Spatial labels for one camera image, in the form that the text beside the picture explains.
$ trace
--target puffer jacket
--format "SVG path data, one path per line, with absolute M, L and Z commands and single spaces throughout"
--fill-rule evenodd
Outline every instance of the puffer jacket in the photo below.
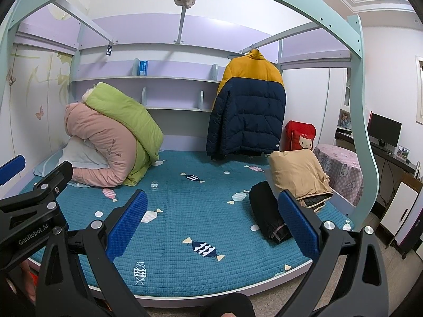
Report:
M 258 50 L 233 59 L 210 115 L 208 155 L 279 150 L 285 105 L 281 73 Z

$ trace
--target person's hand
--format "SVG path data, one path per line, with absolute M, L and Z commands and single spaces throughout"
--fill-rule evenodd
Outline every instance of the person's hand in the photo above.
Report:
M 20 264 L 20 268 L 22 269 L 22 276 L 24 280 L 25 290 L 28 293 L 28 298 L 31 299 L 33 303 L 35 303 L 35 284 L 29 269 L 29 261 L 25 260 L 24 262 L 22 262 Z

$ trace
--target mattress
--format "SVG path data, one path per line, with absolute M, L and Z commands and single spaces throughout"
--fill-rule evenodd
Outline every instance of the mattress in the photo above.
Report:
M 211 161 L 203 152 L 163 151 L 135 187 L 113 190 L 68 186 L 57 201 L 69 229 L 83 229 L 123 206 L 138 188 L 148 196 L 148 211 L 123 256 L 114 264 L 135 295 L 195 297 L 256 284 L 279 275 L 285 265 L 309 259 L 294 239 L 274 244 L 264 239 L 248 191 L 264 181 L 263 157 L 228 156 Z M 35 177 L 23 192 L 32 190 Z M 329 203 L 318 213 L 342 228 L 346 217 Z M 43 250 L 32 256 L 41 262 Z M 80 256 L 89 285 L 97 286 L 86 256 Z

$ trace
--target blue box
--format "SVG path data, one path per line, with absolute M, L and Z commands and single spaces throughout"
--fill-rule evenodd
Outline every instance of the blue box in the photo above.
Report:
M 140 67 L 138 70 L 139 76 L 147 76 L 147 70 L 149 68 L 149 61 L 140 61 Z

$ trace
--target tile floor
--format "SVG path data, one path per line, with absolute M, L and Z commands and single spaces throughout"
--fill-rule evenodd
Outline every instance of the tile floor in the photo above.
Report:
M 376 229 L 379 222 L 380 220 L 371 213 L 366 219 L 365 224 Z M 402 260 L 401 255 L 394 248 L 388 247 L 385 249 L 386 246 L 382 243 L 382 241 L 379 241 L 379 245 L 386 266 L 386 273 L 388 275 L 389 311 L 392 313 L 413 287 L 415 281 L 420 275 L 420 272 L 423 270 L 423 261 L 414 251 L 411 251 L 407 255 L 407 258 Z M 329 284 L 327 285 L 327 288 L 317 306 L 318 308 L 329 302 L 341 275 L 345 258 L 346 256 L 339 258 Z M 300 276 L 283 285 L 275 287 L 272 290 L 250 297 L 256 316 L 275 316 L 275 314 L 291 297 L 303 277 L 304 276 Z M 201 310 L 202 308 L 148 309 L 148 312 L 151 317 L 198 317 Z

